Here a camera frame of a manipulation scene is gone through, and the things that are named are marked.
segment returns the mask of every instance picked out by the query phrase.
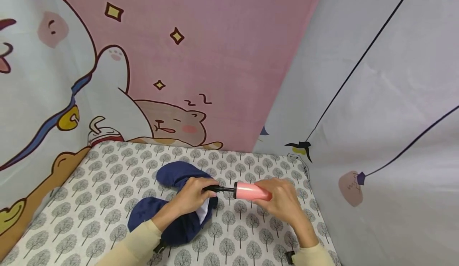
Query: hand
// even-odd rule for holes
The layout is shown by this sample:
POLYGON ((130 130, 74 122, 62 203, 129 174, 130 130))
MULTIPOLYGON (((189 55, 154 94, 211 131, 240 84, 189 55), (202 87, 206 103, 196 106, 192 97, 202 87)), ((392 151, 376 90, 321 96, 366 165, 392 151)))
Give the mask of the hand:
POLYGON ((202 189, 210 185, 218 185, 218 181, 212 178, 189 178, 182 190, 169 202, 178 209, 179 215, 196 211, 206 199, 216 197, 214 191, 202 189))
POLYGON ((270 201, 256 199, 253 202, 286 223, 293 225, 304 217, 293 185, 284 179, 272 178, 257 181, 255 185, 268 190, 273 197, 270 201))

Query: person's left hand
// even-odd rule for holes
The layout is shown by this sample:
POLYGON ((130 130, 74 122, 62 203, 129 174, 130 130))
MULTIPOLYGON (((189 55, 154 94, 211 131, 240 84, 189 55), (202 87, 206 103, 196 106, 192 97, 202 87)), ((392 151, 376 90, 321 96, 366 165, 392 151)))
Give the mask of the person's left hand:
POLYGON ((206 199, 217 196, 214 191, 202 190, 210 185, 218 185, 218 181, 212 178, 189 178, 181 191, 168 204, 177 208, 180 215, 194 212, 206 199))

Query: bear ear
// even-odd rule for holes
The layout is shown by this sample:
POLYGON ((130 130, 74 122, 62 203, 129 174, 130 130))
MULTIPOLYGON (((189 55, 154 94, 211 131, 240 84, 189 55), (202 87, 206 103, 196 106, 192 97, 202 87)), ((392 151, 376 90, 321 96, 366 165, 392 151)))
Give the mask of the bear ear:
POLYGON ((189 110, 187 111, 187 113, 189 113, 195 118, 198 118, 199 122, 202 122, 206 118, 206 115, 204 113, 199 112, 197 110, 189 110))

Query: navy travel pillow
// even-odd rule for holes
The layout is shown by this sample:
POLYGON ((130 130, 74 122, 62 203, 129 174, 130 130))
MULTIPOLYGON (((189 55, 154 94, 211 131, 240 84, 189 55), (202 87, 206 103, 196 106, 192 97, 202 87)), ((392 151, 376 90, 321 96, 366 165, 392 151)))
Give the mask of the navy travel pillow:
MULTIPOLYGON (((192 164, 175 161, 168 163, 161 167, 157 174, 156 179, 160 184, 167 187, 178 188, 178 192, 182 190, 186 181, 191 178, 211 178, 207 173, 199 170, 192 164)), ((161 241, 167 246, 178 246, 186 244, 193 240, 199 233, 202 225, 212 216, 212 210, 217 207, 217 197, 209 199, 208 212, 202 224, 199 223, 199 217, 196 212, 191 212, 174 220, 161 235, 161 241)), ((139 203, 132 209, 127 228, 132 232, 144 221, 151 219, 157 212, 166 205, 168 201, 158 199, 155 197, 147 197, 139 201, 139 203)))

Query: gray tree pattern sheet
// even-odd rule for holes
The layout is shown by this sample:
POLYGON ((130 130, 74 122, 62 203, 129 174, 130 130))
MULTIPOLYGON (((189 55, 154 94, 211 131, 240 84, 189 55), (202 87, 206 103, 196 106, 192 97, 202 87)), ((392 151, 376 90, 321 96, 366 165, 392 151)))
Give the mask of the gray tree pattern sheet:
MULTIPOLYGON (((286 178, 295 185, 305 214, 335 264, 335 249, 302 161, 295 156, 207 151, 174 146, 106 141, 91 149, 65 184, 30 224, 1 266, 91 266, 128 233, 130 212, 139 200, 171 200, 176 190, 156 181, 157 170, 187 161, 220 185, 286 178)), ((298 250, 292 228, 250 201, 218 194, 218 207, 187 245, 153 254, 148 266, 288 265, 284 253, 298 250)))

